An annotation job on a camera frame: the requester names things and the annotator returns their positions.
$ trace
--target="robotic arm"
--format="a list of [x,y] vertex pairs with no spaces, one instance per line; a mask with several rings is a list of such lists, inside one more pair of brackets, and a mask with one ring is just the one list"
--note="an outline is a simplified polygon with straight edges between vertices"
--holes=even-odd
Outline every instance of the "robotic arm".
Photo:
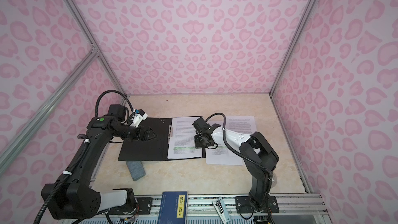
[[[210,126],[207,123],[207,120],[215,115],[224,117],[223,126],[219,124]],[[207,120],[199,118],[192,124],[198,134],[195,136],[196,148],[211,147],[215,144],[218,146],[218,144],[224,142],[232,153],[242,157],[247,170],[253,176],[249,192],[251,208],[255,212],[264,210],[268,212],[267,205],[272,184],[272,171],[279,161],[278,155],[259,132],[248,135],[225,129],[226,118],[222,113],[213,114]]]
[[[122,93],[114,90],[103,92],[97,100],[96,115],[101,97],[108,92],[119,93],[127,99]],[[113,137],[135,140],[139,135],[140,131],[137,127],[142,120],[147,118],[147,114],[143,110],[134,110],[124,123],[123,119],[127,111],[127,107],[122,105],[110,105],[105,116],[92,118],[87,125],[86,134],[78,135],[78,138],[84,141],[71,163],[55,183],[46,184],[41,191],[45,202],[36,216],[35,224],[40,223],[47,208],[56,220],[92,218],[119,206],[137,209],[132,189],[117,189],[100,193],[89,187],[92,172],[106,144]],[[206,123],[209,118],[217,114],[224,117],[222,127],[218,124],[210,126]],[[246,135],[226,130],[225,115],[216,113],[212,116],[206,121],[199,118],[193,123],[198,134],[195,136],[195,146],[197,148],[210,147],[224,141],[231,152],[242,157],[253,176],[249,193],[250,205],[256,212],[264,210],[268,212],[272,171],[279,160],[278,155],[261,133]],[[256,153],[254,149],[260,149],[260,152]]]
[[78,136],[84,142],[69,166],[55,183],[43,187],[42,198],[45,204],[47,202],[54,219],[86,219],[112,207],[136,207],[132,189],[100,193],[89,187],[92,172],[105,145],[114,136],[122,139],[134,136],[136,127],[147,117],[143,110],[136,110],[130,126],[122,124],[126,112],[127,108],[122,105],[111,105],[107,115],[92,118],[87,125],[86,134]]

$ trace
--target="black folder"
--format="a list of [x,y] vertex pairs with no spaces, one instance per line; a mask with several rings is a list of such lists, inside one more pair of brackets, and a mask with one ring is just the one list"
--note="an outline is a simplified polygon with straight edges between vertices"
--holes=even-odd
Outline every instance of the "black folder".
[[173,118],[146,118],[138,126],[136,135],[126,138],[120,150],[119,161],[169,161],[168,140]]

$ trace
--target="yellow label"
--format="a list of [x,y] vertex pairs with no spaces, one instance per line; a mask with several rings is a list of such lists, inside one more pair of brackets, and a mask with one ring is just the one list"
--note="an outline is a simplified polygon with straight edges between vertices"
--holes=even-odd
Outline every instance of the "yellow label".
[[178,196],[177,218],[184,218],[185,195]]

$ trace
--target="table surface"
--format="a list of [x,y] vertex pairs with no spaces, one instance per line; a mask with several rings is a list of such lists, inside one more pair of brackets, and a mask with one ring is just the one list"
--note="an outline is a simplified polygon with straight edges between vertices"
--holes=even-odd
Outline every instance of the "table surface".
[[[225,115],[254,116],[261,132],[279,156],[274,173],[276,185],[271,193],[305,193],[295,162],[267,94],[235,95],[140,95],[131,96],[134,108],[143,109],[149,117],[170,118],[215,112]],[[118,161],[121,144],[110,144],[93,189],[107,192],[132,188],[136,195],[159,195],[163,191],[188,191],[189,194],[247,194],[251,174],[246,166],[206,164],[205,158],[174,161],[143,161],[146,175],[133,181],[125,161]]]

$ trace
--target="black cable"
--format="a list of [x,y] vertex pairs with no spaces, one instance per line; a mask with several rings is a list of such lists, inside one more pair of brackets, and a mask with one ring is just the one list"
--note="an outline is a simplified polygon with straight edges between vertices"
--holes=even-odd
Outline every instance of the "black cable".
[[[105,213],[105,212],[108,212],[109,210],[111,210],[110,208],[108,208],[108,209],[104,209],[104,210],[102,210],[102,211],[99,211],[98,213],[96,213],[95,215],[99,215],[99,214],[103,214],[103,213]],[[84,221],[85,219],[77,219],[76,221],[74,221],[72,224],[78,224],[78,223],[80,223],[80,222],[82,222],[82,221]]]
[[76,221],[72,222],[72,224],[78,224],[84,221],[85,219],[77,219]]
[[127,120],[129,120],[129,117],[130,117],[129,108],[128,108],[128,107],[126,107],[126,108],[127,108],[127,117],[126,117],[126,120],[122,122],[122,124],[126,124],[126,123],[127,123]]
[[270,219],[270,221],[271,221],[271,224],[275,224],[275,222],[274,222],[273,219],[272,219],[271,210],[270,210],[269,207],[268,207],[268,197],[269,197],[269,193],[270,193],[271,186],[272,186],[272,177],[273,177],[272,171],[271,171],[270,169],[266,168],[265,166],[263,166],[262,164],[260,164],[260,163],[258,163],[258,162],[256,162],[256,161],[252,160],[251,158],[246,157],[245,155],[242,155],[240,152],[238,152],[237,150],[235,150],[234,148],[232,148],[232,147],[228,144],[228,142],[226,141],[226,130],[225,130],[226,116],[225,116],[225,114],[223,114],[223,113],[221,113],[221,112],[214,113],[214,114],[210,115],[210,116],[206,119],[206,122],[207,122],[211,117],[216,116],[216,115],[221,115],[221,116],[223,117],[223,119],[224,119],[224,122],[223,122],[223,124],[222,124],[222,139],[224,140],[225,146],[226,146],[230,151],[232,151],[235,155],[237,155],[237,156],[239,156],[239,157],[245,159],[246,161],[251,162],[251,163],[254,164],[254,165],[257,165],[258,167],[262,168],[262,169],[268,174],[268,178],[267,178],[267,179],[269,180],[269,182],[267,183],[267,187],[266,187],[266,209],[267,209],[267,214],[268,214],[268,216],[269,216],[269,219]]
[[240,152],[238,152],[237,150],[235,150],[234,148],[232,148],[232,147],[228,144],[228,142],[226,141],[226,131],[225,131],[226,117],[225,117],[225,115],[224,115],[223,113],[217,112],[217,113],[214,113],[214,114],[210,115],[210,116],[206,119],[206,122],[207,122],[211,117],[216,116],[216,115],[221,115],[221,116],[224,118],[224,122],[223,122],[223,124],[222,124],[222,139],[224,140],[225,146],[226,146],[230,151],[232,151],[235,155],[237,155],[237,156],[239,156],[239,157],[245,159],[246,161],[249,161],[249,162],[251,162],[252,164],[257,165],[258,167],[262,168],[262,169],[268,174],[268,178],[270,178],[270,180],[271,180],[272,177],[273,177],[273,173],[272,173],[272,171],[271,171],[270,169],[268,169],[267,167],[263,166],[262,164],[260,164],[260,163],[258,163],[258,162],[256,162],[256,161],[252,160],[251,158],[246,157],[245,155],[242,155]]
[[[87,148],[88,148],[88,144],[89,144],[88,142],[84,142],[83,143],[83,147],[82,147],[82,150],[80,151],[79,156],[77,156],[77,158],[75,159],[73,164],[66,169],[68,172],[73,173],[73,171],[75,170],[77,165],[80,163],[80,161],[84,157],[84,154],[86,153]],[[35,221],[33,222],[33,224],[39,224],[40,223],[40,220],[43,217],[43,214],[46,211],[48,204],[50,203],[52,198],[58,193],[58,191],[61,189],[63,184],[65,184],[65,182],[69,179],[69,177],[70,177],[70,175],[64,174],[63,177],[59,180],[57,185],[54,187],[52,192],[49,194],[47,199],[44,201],[42,207],[40,208],[39,212],[36,215],[36,218],[35,218]]]
[[250,208],[251,208],[251,216],[250,217],[243,217],[243,215],[241,214],[241,213],[239,213],[240,214],[240,216],[243,218],[243,219],[245,219],[245,220],[250,220],[250,218],[253,216],[253,214],[254,214],[254,210],[253,210],[253,208],[252,208],[252,206],[250,205],[250,204],[246,204],[246,205],[242,205],[241,206],[241,208],[243,208],[243,207],[246,207],[246,206],[249,206]]
[[132,114],[131,114],[129,117],[127,117],[127,124],[128,124],[128,125],[131,125],[131,124],[132,124],[131,119],[134,117],[134,115],[135,115],[135,112],[134,112],[134,110],[133,110]]
[[214,149],[217,149],[217,147],[218,147],[218,143],[214,142],[214,144],[216,145],[216,148],[209,148],[209,147],[206,147],[206,148],[207,148],[207,149],[209,149],[209,150],[214,150]]
[[266,187],[266,210],[267,210],[267,215],[268,215],[268,222],[271,224],[275,224],[274,220],[272,219],[272,212],[271,209],[269,208],[268,200],[269,200],[269,195],[268,193],[271,192],[271,187],[272,187],[272,181],[268,180],[267,187]]
[[109,217],[108,213],[105,213],[105,217],[106,217],[106,220],[108,221],[109,224],[113,224],[113,222],[112,222],[111,218]]
[[105,91],[105,92],[102,92],[102,94],[100,94],[100,95],[98,96],[98,99],[97,99],[97,102],[96,102],[95,117],[98,117],[98,107],[100,106],[101,98],[102,98],[105,94],[107,94],[107,93],[118,93],[118,94],[120,94],[120,95],[127,101],[127,103],[128,103],[129,106],[130,106],[130,109],[131,109],[132,111],[134,111],[134,108],[132,107],[131,102],[129,101],[129,99],[127,98],[126,95],[124,95],[123,93],[121,93],[121,92],[119,92],[119,91],[116,91],[116,90],[107,90],[107,91]]

